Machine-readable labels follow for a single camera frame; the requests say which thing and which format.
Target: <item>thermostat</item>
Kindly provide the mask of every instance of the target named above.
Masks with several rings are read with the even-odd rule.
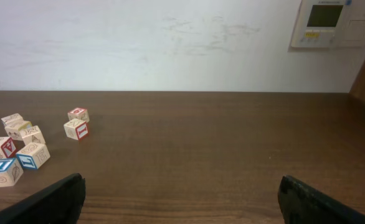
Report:
[[[291,46],[337,46],[350,5],[350,0],[302,0]]]

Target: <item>red-bordered block face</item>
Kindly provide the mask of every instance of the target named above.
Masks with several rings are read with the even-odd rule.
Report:
[[[81,124],[76,128],[76,135],[78,140],[81,140],[82,138],[88,136],[88,134],[89,132],[88,132],[87,122],[84,122],[83,124]]]
[[[1,149],[7,158],[14,157],[16,154],[16,147],[11,138],[4,142],[4,144],[1,146]]]
[[[75,109],[69,111],[69,113],[74,114],[74,115],[79,115],[79,114],[83,113],[86,110],[87,109],[84,109],[84,108],[75,108]]]

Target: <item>white wall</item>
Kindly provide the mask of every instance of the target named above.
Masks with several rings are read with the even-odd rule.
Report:
[[[365,47],[289,52],[299,5],[0,0],[0,90],[348,92]]]

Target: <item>block with blue letter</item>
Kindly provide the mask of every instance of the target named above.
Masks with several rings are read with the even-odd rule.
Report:
[[[50,159],[50,153],[45,144],[31,142],[17,152],[16,157],[23,168],[38,169]]]
[[[0,159],[0,187],[15,185],[22,174],[22,167],[16,158]]]

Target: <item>yellow label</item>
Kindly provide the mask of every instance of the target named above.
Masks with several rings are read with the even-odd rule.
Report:
[[[320,36],[320,33],[306,33],[305,37],[307,38],[318,38]]]

